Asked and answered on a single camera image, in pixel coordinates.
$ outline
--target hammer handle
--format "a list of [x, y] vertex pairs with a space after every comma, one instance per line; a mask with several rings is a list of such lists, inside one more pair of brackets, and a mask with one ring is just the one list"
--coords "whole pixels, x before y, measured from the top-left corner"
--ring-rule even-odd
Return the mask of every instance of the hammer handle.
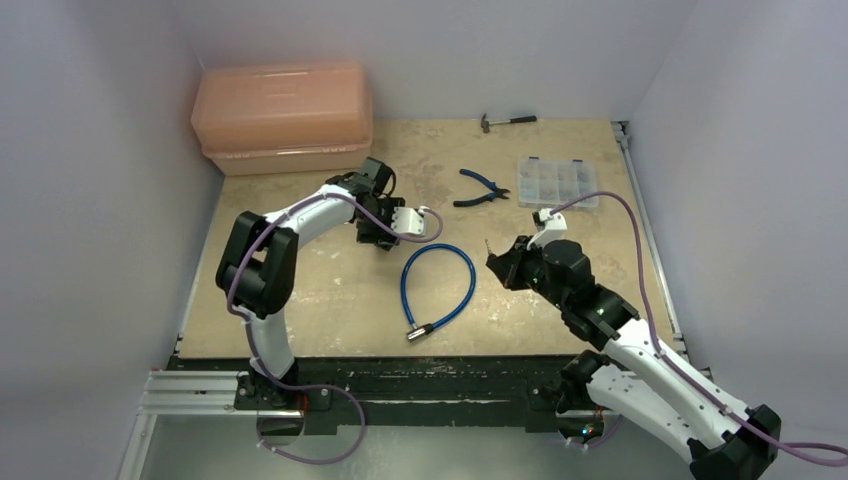
[[510, 118], [509, 123], [530, 123], [535, 122], [536, 120], [538, 120], [538, 118], [536, 118], [536, 115], [530, 115], [529, 117]]

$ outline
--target hammer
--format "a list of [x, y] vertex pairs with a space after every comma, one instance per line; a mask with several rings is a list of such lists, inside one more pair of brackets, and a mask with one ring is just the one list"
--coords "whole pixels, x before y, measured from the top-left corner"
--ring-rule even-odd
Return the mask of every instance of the hammer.
[[483, 114], [483, 117], [480, 118], [480, 128], [483, 129], [483, 133], [489, 133], [489, 127], [493, 125], [506, 125], [507, 123], [530, 123], [538, 120], [536, 115], [530, 115], [529, 117], [515, 117], [510, 118], [509, 120], [486, 120], [486, 113]]

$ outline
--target container lid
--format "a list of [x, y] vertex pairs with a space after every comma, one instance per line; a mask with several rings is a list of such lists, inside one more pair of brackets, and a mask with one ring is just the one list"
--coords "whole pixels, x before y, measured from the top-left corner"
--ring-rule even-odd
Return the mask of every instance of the container lid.
[[357, 63], [211, 69], [191, 123], [207, 155], [367, 145], [370, 102]]

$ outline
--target blue braided cable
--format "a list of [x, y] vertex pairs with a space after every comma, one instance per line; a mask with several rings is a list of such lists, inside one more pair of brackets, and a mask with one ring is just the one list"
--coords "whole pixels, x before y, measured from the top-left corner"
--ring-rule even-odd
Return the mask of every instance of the blue braided cable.
[[415, 318], [412, 316], [412, 311], [409, 309], [409, 299], [406, 295], [406, 277], [409, 275], [409, 269], [410, 267], [412, 267], [412, 264], [415, 262], [415, 259], [420, 257], [423, 253], [429, 252], [430, 250], [450, 250], [451, 252], [454, 252], [460, 257], [462, 257], [462, 259], [465, 260], [465, 263], [468, 265], [468, 271], [471, 273], [471, 283], [468, 285], [468, 292], [465, 294], [465, 298], [462, 299], [462, 301], [459, 303], [459, 305], [457, 305], [456, 308], [453, 309], [453, 311], [451, 311], [449, 314], [445, 315], [438, 321], [433, 322], [432, 329], [427, 332], [428, 334], [438, 328], [443, 327], [446, 323], [453, 320], [454, 317], [459, 315], [459, 313], [462, 312], [462, 310], [466, 306], [468, 306], [468, 302], [471, 301], [471, 296], [474, 294], [474, 289], [477, 286], [477, 272], [474, 270], [474, 264], [471, 262], [471, 258], [469, 258], [468, 255], [466, 255], [465, 252], [463, 252], [459, 248], [453, 245], [449, 245], [447, 243], [433, 243], [413, 253], [412, 256], [409, 257], [409, 260], [406, 261], [406, 265], [404, 265], [403, 267], [403, 273], [400, 276], [400, 301], [403, 305], [403, 313], [404, 315], [406, 315], [406, 321], [409, 322], [410, 325], [412, 325], [413, 329], [417, 329], [418, 326], [415, 324]]

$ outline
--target blue pliers handle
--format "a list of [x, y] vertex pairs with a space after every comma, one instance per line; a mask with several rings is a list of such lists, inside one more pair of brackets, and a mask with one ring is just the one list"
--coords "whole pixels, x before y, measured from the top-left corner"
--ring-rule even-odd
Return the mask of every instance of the blue pliers handle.
[[471, 177], [478, 182], [485, 185], [492, 193], [488, 193], [483, 195], [482, 197], [477, 197], [471, 200], [456, 200], [453, 202], [454, 207], [473, 207], [474, 205], [480, 205], [483, 202], [491, 202], [496, 198], [503, 198], [509, 200], [509, 197], [506, 196], [509, 193], [509, 190], [505, 188], [498, 188], [498, 185], [495, 182], [490, 181], [488, 178], [480, 175], [477, 172], [472, 172], [471, 170], [467, 170], [465, 168], [460, 169], [460, 175], [465, 175], [467, 177]]

